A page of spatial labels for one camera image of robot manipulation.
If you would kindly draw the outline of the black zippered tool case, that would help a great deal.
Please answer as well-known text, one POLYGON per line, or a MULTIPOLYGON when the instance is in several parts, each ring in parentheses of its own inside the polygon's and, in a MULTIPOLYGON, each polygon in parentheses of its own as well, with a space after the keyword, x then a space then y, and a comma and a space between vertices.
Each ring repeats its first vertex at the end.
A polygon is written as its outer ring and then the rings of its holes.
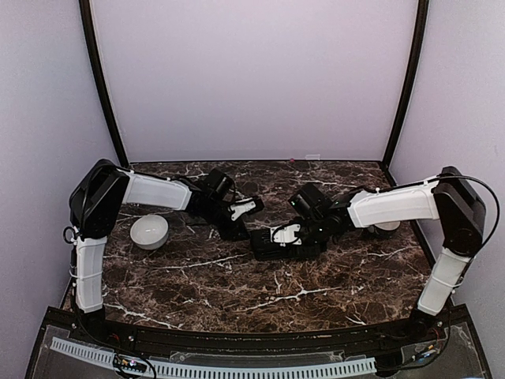
POLYGON ((327 243, 321 242, 310 244, 292 244, 283 246, 279 242, 271 240, 269 229, 259 229, 250 232, 250 242, 253 256, 258 261, 273 260, 310 260, 318 258, 327 251, 327 243))

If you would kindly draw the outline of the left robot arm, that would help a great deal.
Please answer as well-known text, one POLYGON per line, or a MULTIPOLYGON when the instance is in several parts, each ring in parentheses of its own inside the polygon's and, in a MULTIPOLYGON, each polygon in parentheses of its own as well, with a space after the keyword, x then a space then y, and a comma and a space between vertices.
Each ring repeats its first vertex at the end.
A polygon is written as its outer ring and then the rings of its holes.
POLYGON ((249 232, 242 219, 264 209, 260 197, 238 200, 234 180, 218 169, 202 179, 164 178, 99 160, 69 198, 70 225, 63 231, 73 247, 73 298, 86 315, 81 332, 94 344, 111 338, 111 327, 93 312, 103 308, 103 255, 123 205, 138 204, 186 212, 214 226, 225 241, 243 241, 249 232))

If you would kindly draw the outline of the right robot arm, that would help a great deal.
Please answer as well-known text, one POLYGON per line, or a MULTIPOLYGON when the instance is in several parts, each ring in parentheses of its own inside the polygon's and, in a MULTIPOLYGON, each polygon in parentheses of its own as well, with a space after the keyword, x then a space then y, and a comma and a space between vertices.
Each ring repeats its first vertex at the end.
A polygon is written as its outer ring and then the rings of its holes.
POLYGON ((260 233, 259 240, 281 257, 313 255, 331 239, 355 229, 390 232, 403 221, 438 220, 442 251, 418 298, 416 313, 402 334, 418 343, 433 329, 433 319, 462 282, 475 256, 492 237, 484 231, 486 207, 473 189, 475 178, 445 167, 431 178, 387 189, 358 187, 334 199, 312 183, 289 200, 298 217, 260 233))

